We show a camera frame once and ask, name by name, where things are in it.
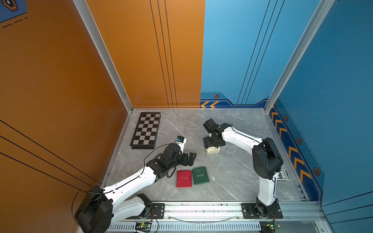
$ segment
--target white robotic arm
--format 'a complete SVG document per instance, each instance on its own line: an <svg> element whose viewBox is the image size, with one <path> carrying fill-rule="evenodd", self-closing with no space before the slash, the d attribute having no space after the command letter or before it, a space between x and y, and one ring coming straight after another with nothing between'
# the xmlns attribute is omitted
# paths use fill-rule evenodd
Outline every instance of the white robotic arm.
<svg viewBox="0 0 373 233"><path fill-rule="evenodd" d="M140 171L104 189L95 186L87 192L74 215L83 232L105 232L111 223L132 216L149 216L152 203L144 194L126 199L168 176L169 170L173 168L174 172L179 164L192 166L196 154L183 153L186 141L184 137L178 136L174 143L170 143L162 154L150 160Z"/></svg>
<svg viewBox="0 0 373 233"><path fill-rule="evenodd" d="M257 214L263 218L272 216L277 205L276 183L283 164L274 141L270 138L255 138L236 130L231 124L217 125L212 119L206 121L203 126L210 134L203 139L206 150L213 151L224 146L225 142L230 142L252 153L254 170L259 175Z"/></svg>

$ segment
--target orange wall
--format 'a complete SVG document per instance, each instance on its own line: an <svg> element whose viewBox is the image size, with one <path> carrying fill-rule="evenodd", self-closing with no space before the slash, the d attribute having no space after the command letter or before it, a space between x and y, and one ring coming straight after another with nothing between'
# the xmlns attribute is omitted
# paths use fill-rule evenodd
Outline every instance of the orange wall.
<svg viewBox="0 0 373 233"><path fill-rule="evenodd" d="M199 107L204 0L87 2L133 107Z"/></svg>
<svg viewBox="0 0 373 233"><path fill-rule="evenodd" d="M73 1L29 0L27 10L0 23L0 119L93 179L2 122L0 135L99 185L125 122L125 107ZM0 152L79 189L90 188L3 138ZM2 154L0 183L1 232L77 230L70 214L77 189Z"/></svg>

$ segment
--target aluminum frame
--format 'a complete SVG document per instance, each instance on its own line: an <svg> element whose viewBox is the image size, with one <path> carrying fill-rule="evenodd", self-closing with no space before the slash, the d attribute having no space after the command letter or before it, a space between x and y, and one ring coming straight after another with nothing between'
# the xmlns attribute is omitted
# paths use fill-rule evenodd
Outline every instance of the aluminum frame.
<svg viewBox="0 0 373 233"><path fill-rule="evenodd" d="M315 36L317 30L319 29L321 23L324 21L325 16L332 7L334 0L321 0L312 15L311 20L309 21L306 29L303 32L302 37L300 38L297 47L295 48L293 54L291 55L288 63L285 66L284 71L282 72L279 80L277 81L275 88L273 89L264 110L266 113L269 113L272 106L275 104L276 99L280 96L283 88L288 82L290 76L293 74L295 67L298 65L301 60L304 52L306 51L308 45Z"/></svg>
<svg viewBox="0 0 373 233"><path fill-rule="evenodd" d="M100 34L100 31L97 27L97 24L93 18L93 15L88 7L86 0L73 0L73 2L80 14L80 17L84 22L85 27L87 28L88 33L92 38L94 45L96 46L98 53L100 54L102 62L104 63L107 72L109 73L124 106L126 107L127 112L132 113L133 107L131 101L128 98L126 90L124 89L123 83L119 77L118 71L116 70L114 62L110 57L104 39Z"/></svg>

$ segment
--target blue panel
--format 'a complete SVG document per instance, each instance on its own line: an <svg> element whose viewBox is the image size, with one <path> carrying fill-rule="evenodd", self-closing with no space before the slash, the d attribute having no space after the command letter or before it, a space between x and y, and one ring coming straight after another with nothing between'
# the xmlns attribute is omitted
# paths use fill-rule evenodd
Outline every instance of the blue panel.
<svg viewBox="0 0 373 233"><path fill-rule="evenodd" d="M372 7L335 1L280 95L325 171L323 205L373 191L362 179L373 164L362 146L372 143Z"/></svg>
<svg viewBox="0 0 373 233"><path fill-rule="evenodd" d="M335 233L372 232L373 218L331 224Z"/></svg>
<svg viewBox="0 0 373 233"><path fill-rule="evenodd" d="M305 161L302 151L297 146L295 139L290 134L290 129L287 127L287 121L280 114L276 107L273 107L269 112L277 133L279 134L283 146L288 152L291 162L299 176L303 187L308 195L310 201L320 201L322 192L315 182L315 176L312 173L309 165Z"/></svg>
<svg viewBox="0 0 373 233"><path fill-rule="evenodd" d="M334 203L331 205L323 206L323 211L325 214L331 214L339 211L350 210L357 207L362 207L366 205L373 204L373 193L358 196L352 199Z"/></svg>
<svg viewBox="0 0 373 233"><path fill-rule="evenodd" d="M202 92L222 92L233 104L257 104L271 94L319 0L285 1L263 57L283 3L283 0L278 0L276 5L276 0L270 1L244 82L268 3L253 0L206 0Z"/></svg>
<svg viewBox="0 0 373 233"><path fill-rule="evenodd" d="M26 0L16 0L16 4L18 7L18 10L11 11L2 4L2 1L0 1L0 23L27 12Z"/></svg>
<svg viewBox="0 0 373 233"><path fill-rule="evenodd" d="M278 98L278 101L276 102L276 108L279 112L279 114L282 116L282 119L284 119L285 116L287 117L287 120L284 121L287 128L289 129L289 132L293 138L294 141L297 141L298 138L301 139L301 143L297 143L297 147L300 150L302 156L304 157L306 163L308 164L311 171L313 171L315 168L318 169L318 176L314 175L313 177L316 179L319 188L322 190L324 186L324 171L320 164L317 162L317 159L312 154L310 148L307 146L307 142L303 139L303 136L299 133L298 129L296 128L292 118L288 114L286 108L283 106L281 99Z"/></svg>

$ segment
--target black stripe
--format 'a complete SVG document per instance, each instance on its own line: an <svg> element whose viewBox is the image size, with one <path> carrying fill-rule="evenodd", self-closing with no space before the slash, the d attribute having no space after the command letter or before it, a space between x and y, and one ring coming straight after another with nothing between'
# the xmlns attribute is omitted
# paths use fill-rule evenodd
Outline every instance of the black stripe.
<svg viewBox="0 0 373 233"><path fill-rule="evenodd" d="M17 162L19 162L19 163L21 163L21 164L23 164L23 165L26 165L27 167L30 167L30 168L32 168L32 169L34 169L34 170L37 170L38 172L41 172L41 173L43 173L43 174L45 174L45 175L47 175L47 176L49 176L49 177L52 177L53 179L56 179L56 180L58 180L58 181L61 181L61 182L64 183L64 184L67 184L67 185L69 185L69 186L71 186L71 187L73 187L73 188L76 188L77 190L80 190L80 189L78 189L77 187L72 186L71 184L68 184L68 183L66 183L66 182L64 182L64 181L62 181L62 180L60 180L60 179L55 178L54 176L51 176L51 175L49 175L49 174L47 174L47 173L45 173L45 172L42 172L42 171L40 171L40 170L38 170L38 169L36 169L36 168L33 168L33 167L31 167L30 165L27 165L27 164L25 164L25 163L22 163L21 161L16 160L15 158L12 158L12 157L10 157L10 156L8 156L8 155L2 153L2 152L0 152L0 154L6 156L6 157L8 157L8 158L11 158L11 159L13 159L14 161L17 161Z"/></svg>
<svg viewBox="0 0 373 233"><path fill-rule="evenodd" d="M371 204L371 205L365 205L365 206L361 206L361 207L356 207L356 208L352 208L352 209L348 209L348 210L342 210L342 211L334 212L334 213L331 213L331 214L337 214L337 213L341 213L341 212L345 212L345 211L350 211L350 210L356 210L356 209L365 208L365 207L369 207L369 206L373 206L373 204Z"/></svg>
<svg viewBox="0 0 373 233"><path fill-rule="evenodd" d="M37 156L37 155L35 155L35 154L31 153L30 151L26 150L25 148L23 148L23 147L21 147L21 146L19 146L19 145L15 144L15 143L14 143L14 142L12 142L11 140L8 140L8 139L4 138L4 137L3 137L3 136L1 136L1 135L0 135L0 138L2 138L2 139L5 139L6 141L8 141L8 142L12 143L13 145L15 145L15 146L17 146L17 147L21 148L22 150L24 150L24 151L26 151L26 152L28 152L28 153L32 154L33 156L35 156L35 157L37 157L37 158L41 159L42 161L44 161L44 162L46 162L46 163L48 163L48 164L52 165L53 167L55 167L55 168L57 168L57 169L59 169L59 170L61 170L61 171L65 172L66 174L69 174L70 176L72 176L72 177L74 177L74 178L76 178L76 179L80 180L81 182L85 183L84 181L82 181L81 179L77 178L76 176L73 176L73 175L71 175L70 173L68 173L68 172L66 172L66 171L62 170L61 168L59 168L59 167L57 167L57 166L55 166L55 165L51 164L50 162L48 162L48 161L47 161L47 160L45 160L45 159L42 159L42 158L40 158L39 156Z"/></svg>
<svg viewBox="0 0 373 233"><path fill-rule="evenodd" d="M267 43L266 49L264 50L263 57L261 57L261 60L260 60L260 63L259 63L259 67L258 67L257 72L256 72L256 74L255 74L255 77L254 77L253 83L251 84L251 88L250 88L249 94L247 95L247 98L246 98L245 104L246 104L246 102L247 102L247 99L249 98L249 95L250 95L251 89L253 88L253 85L254 85L254 82L255 82L256 76L258 75L258 71L259 71L259 69L260 69L261 62L263 61L264 55L266 54L266 51L267 51L267 47L268 47L269 41L271 40L272 33L273 33L273 31L274 31L274 29L275 29L275 27L276 27L277 20L279 19L279 16L280 16L280 13L281 13L281 10L282 10L282 6L281 6L281 8L280 8L280 12L279 12L279 14L278 14L278 16L277 16L277 19L276 19L275 25L273 26L273 29L272 29L272 32L271 32L271 36L269 37L269 40L268 40L268 43Z"/></svg>
<svg viewBox="0 0 373 233"><path fill-rule="evenodd" d="M241 104L244 102L244 98L245 98L245 95L246 95L246 91L247 91L247 88L249 87L250 80L251 80L251 76L253 75L253 72L254 72L254 69L255 69L256 62L258 61L259 54L260 54L260 51L261 51L261 47L263 46L264 39L266 38L266 35L267 35L267 31L268 31L269 25L271 24L272 16L273 16L273 13L275 12L275 9L276 9L276 6L277 6L277 2L278 2L278 0L276 0L276 4L275 4L275 7L273 8L271 18L269 19L269 23L268 23L268 26L267 26L267 29L266 29L266 33L264 34L263 41L261 42L261 45L260 45L260 48L259 48L259 52L258 52L258 56L257 56L257 58L256 58L256 60L255 60L255 63L254 63L254 66L253 66L253 70L251 71L251 75L250 75L250 78L249 78L249 82L247 83L246 90L245 90L244 96L242 97Z"/></svg>
<svg viewBox="0 0 373 233"><path fill-rule="evenodd" d="M260 35L260 31L261 31L261 28L263 27L264 19L266 18L266 14L267 14L268 7L269 7L269 3L270 3L270 2L271 2L271 0L269 0L269 2L268 2L267 9L266 9L266 12L265 12L264 17L263 17L263 21L261 22L261 26L260 26L260 30L259 30L259 33L258 33L257 41L255 42L254 50L253 50L253 53L252 53L251 58L250 58L249 66L247 67L247 71L246 71L246 75L245 75L245 78L244 78L244 82L242 83L241 91L239 92L239 96L238 96L238 99L237 99L237 104L238 104L239 98L240 98L240 96L241 96L242 89L244 88L244 84L245 84L245 80L246 80L247 72L249 71L249 67L250 67L250 64L251 64L251 60L252 60L253 55L254 55L254 51L255 51L256 44L258 43L258 39L259 39L259 35Z"/></svg>
<svg viewBox="0 0 373 233"><path fill-rule="evenodd" d="M163 82L164 82L164 90L166 91L167 105L168 105L168 107L170 107L170 105L168 104L168 96L167 96L166 80L164 79L164 73L163 73L163 66L162 66L162 59L161 59L161 51L159 50L159 44L158 44L158 36L157 36L157 30L156 30L156 22L154 21L154 14L153 14L153 8L151 7L151 0L149 0L149 2L150 2L151 15L153 16L154 30L155 30L155 32L156 32L156 39L157 39L157 46L158 46L159 60L161 61L161 68L162 68L162 75L163 75Z"/></svg>
<svg viewBox="0 0 373 233"><path fill-rule="evenodd" d="M173 73L173 62L172 62L172 53L171 53L170 30L168 29L168 18L167 18L166 0L164 0L164 8L165 8L165 10L166 10L167 31L168 31L168 42L170 43L170 55L171 55L171 66L172 66L173 88L175 89L176 107L178 107L178 98L176 97L175 74Z"/></svg>
<svg viewBox="0 0 373 233"><path fill-rule="evenodd" d="M4 26L4 27L2 27L2 28L6 28L7 26L10 26L10 25L12 25L12 24L8 24L8 25L6 25L6 26Z"/></svg>
<svg viewBox="0 0 373 233"><path fill-rule="evenodd" d="M18 130L16 130L15 128L13 128L12 126L8 125L7 123L3 122L2 120L0 120L0 122L6 124L8 127L10 127L11 129L13 129L14 131L16 131L17 133L21 134L22 136L24 136L25 138L27 138L28 140L30 140L31 142L35 143L36 145L40 146L41 148L43 148L44 150L48 151L49 153L51 153L52 155L56 156L57 158L59 158L60 160L64 161L65 163L67 163L68 165L72 166L73 168L75 168L76 170L80 171L81 173L85 174L84 172L82 172L81 170L77 169L76 167L74 167L73 165L71 165L70 163L68 163L67 161L65 161L64 159L58 157L55 153L52 153L50 150L48 150L47 148L43 147L42 145L40 145L39 143L37 143L36 141L32 140L31 138L27 137L26 135L24 135L23 133L19 132ZM100 183L98 182L97 180L93 179L92 177L90 177L89 175L85 174L86 176L88 176L89 178L91 178L92 180L96 181L97 183Z"/></svg>
<svg viewBox="0 0 373 233"><path fill-rule="evenodd" d="M164 57L166 58L166 67L167 67L167 74L168 74L168 84L170 86L171 103L172 103L172 107L173 107L173 98L172 98L172 91L171 91L170 73L168 72L166 46L164 45L163 27L162 27L162 19L161 19L161 10L159 9L159 1L158 0L157 0L157 3L158 3L159 20L161 22L161 31L162 31L162 39L163 39Z"/></svg>
<svg viewBox="0 0 373 233"><path fill-rule="evenodd" d="M1 21L0 23L5 22L5 21L10 20L10 19L14 19L14 18L16 18L16 17L18 17L18 16L21 16L21 15L24 15L24 14L26 14L26 13L27 13L27 12L25 12L25 13L23 13L23 14L20 14L20 15L17 15L17 16L14 16L14 17L11 17L11 18L9 18L9 19L6 19L6 20L4 20L4 21Z"/></svg>
<svg viewBox="0 0 373 233"><path fill-rule="evenodd" d="M323 205L322 207L327 206L327 205L331 205L331 204L335 204L335 203L338 203L338 202L341 202L341 201L345 201L345 200L348 200L348 199L351 199L351 198L356 198L356 197L358 197L358 196L363 196L363 195L365 195L365 194L370 194L370 193L373 193L373 191L371 191L371 192L367 192L367 193L363 193L363 194L360 194L360 195L357 195L357 196L353 196L353 197L350 197L350 198L346 198L346 199L343 199L343 200L340 200L340 201L332 202L332 203L329 203L329 204Z"/></svg>
<svg viewBox="0 0 373 233"><path fill-rule="evenodd" d="M373 216L371 216L371 217L366 217L366 218L351 219L351 220L346 220L346 221L339 221L339 222L335 222L335 223L344 223L344 222L355 221L355 220L361 220L361 219L367 219L367 218L373 218Z"/></svg>

